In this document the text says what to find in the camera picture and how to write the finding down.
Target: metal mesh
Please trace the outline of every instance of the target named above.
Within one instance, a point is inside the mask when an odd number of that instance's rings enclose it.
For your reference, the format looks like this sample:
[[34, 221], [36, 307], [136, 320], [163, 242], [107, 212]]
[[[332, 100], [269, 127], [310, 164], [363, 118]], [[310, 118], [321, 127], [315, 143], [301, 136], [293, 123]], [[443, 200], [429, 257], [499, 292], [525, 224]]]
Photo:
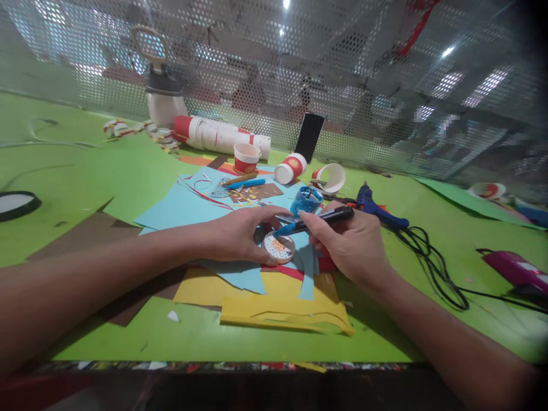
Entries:
[[[148, 118], [130, 28], [168, 41], [189, 112], [316, 156], [548, 202], [545, 74], [515, 2], [0, 0], [0, 88]], [[152, 52], [162, 53], [153, 38]]]

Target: hot glue gun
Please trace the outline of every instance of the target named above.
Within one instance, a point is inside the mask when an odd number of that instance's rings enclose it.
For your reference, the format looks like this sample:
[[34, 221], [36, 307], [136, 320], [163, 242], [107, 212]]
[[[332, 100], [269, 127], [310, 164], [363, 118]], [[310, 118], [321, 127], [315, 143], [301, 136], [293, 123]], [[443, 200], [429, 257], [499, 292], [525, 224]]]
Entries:
[[367, 182], [364, 182], [364, 185], [361, 186], [360, 191], [358, 192], [356, 208], [367, 214], [377, 216], [381, 223], [386, 224], [390, 228], [398, 230], [409, 227], [409, 220], [394, 217], [392, 214], [384, 211], [375, 204], [373, 201], [373, 191], [371, 191]]

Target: power cord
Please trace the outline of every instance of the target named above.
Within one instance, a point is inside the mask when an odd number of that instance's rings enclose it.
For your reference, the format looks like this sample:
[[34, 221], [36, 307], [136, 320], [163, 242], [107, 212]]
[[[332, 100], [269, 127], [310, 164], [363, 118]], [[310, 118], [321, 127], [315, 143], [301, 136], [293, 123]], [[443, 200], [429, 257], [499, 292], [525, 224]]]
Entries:
[[[443, 296], [443, 298], [445, 298], [445, 300], [449, 304], [454, 306], [455, 308], [461, 311], [465, 311], [470, 308], [470, 304], [466, 296], [462, 293], [464, 291], [467, 293], [504, 301], [506, 303], [518, 305], [520, 307], [524, 307], [524, 308], [548, 315], [548, 310], [538, 308], [533, 305], [520, 303], [519, 301], [507, 299], [501, 296], [495, 296], [487, 293], [482, 293], [479, 291], [469, 290], [467, 288], [462, 288], [455, 285], [455, 283], [449, 276], [449, 272], [447, 271], [447, 265], [445, 263], [444, 257], [435, 247], [433, 247], [430, 244], [428, 233], [424, 229], [420, 227], [409, 227], [401, 230], [396, 230], [395, 233], [402, 243], [404, 243], [411, 250], [413, 250], [413, 252], [417, 255], [417, 257], [421, 261], [421, 264], [426, 264], [429, 277], [434, 287]], [[434, 256], [437, 258], [438, 262], [434, 261], [433, 259]], [[456, 298], [449, 296], [449, 294], [442, 287], [438, 279], [441, 279], [441, 281], [445, 284], [446, 288], [450, 290], [450, 292], [454, 294]]]
[[42, 121], [44, 123], [47, 123], [51, 126], [56, 126], [59, 124], [55, 120], [51, 119], [45, 119], [40, 117], [33, 117], [29, 120], [28, 123], [28, 129], [29, 134], [31, 136], [31, 139], [25, 142], [18, 142], [18, 143], [0, 143], [0, 148], [4, 147], [22, 147], [22, 146], [34, 146], [36, 144], [48, 144], [48, 145], [56, 145], [56, 146], [72, 146], [72, 147], [78, 147], [82, 150], [89, 151], [90, 149], [88, 147], [102, 147], [97, 144], [91, 144], [91, 143], [80, 143], [80, 142], [55, 142], [50, 140], [44, 140], [42, 138], [39, 138], [36, 136], [36, 132], [34, 130], [34, 122], [35, 121]]

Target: blue pen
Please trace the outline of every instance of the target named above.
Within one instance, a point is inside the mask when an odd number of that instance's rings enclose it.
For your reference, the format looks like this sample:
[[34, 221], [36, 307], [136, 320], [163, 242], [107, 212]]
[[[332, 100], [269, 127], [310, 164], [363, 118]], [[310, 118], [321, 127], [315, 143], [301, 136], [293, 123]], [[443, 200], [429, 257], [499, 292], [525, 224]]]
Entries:
[[266, 181], [264, 179], [249, 180], [249, 181], [246, 181], [246, 182], [230, 184], [229, 186], [225, 186], [225, 188], [227, 190], [236, 190], [240, 187], [260, 186], [261, 184], [264, 184], [264, 183], [266, 183]]
[[[349, 218], [354, 217], [354, 209], [352, 207], [344, 205], [342, 207], [338, 207], [331, 211], [320, 214], [318, 217], [326, 223], [331, 224], [335, 221], [348, 220]], [[279, 236], [288, 236], [306, 230], [308, 230], [307, 225], [304, 223], [304, 221], [299, 220], [295, 223], [288, 224], [280, 229], [277, 229], [272, 235], [274, 236], [274, 238], [278, 238]]]

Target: black phone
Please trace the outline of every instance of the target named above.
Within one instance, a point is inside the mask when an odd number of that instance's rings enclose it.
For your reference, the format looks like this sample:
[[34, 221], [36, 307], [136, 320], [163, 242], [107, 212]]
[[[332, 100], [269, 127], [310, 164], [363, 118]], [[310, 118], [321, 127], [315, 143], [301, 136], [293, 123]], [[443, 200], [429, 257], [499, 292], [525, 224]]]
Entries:
[[301, 123], [301, 131], [297, 139], [295, 152], [302, 155], [308, 164], [312, 161], [312, 155], [316, 149], [321, 129], [324, 127], [325, 118], [312, 113], [306, 113]]

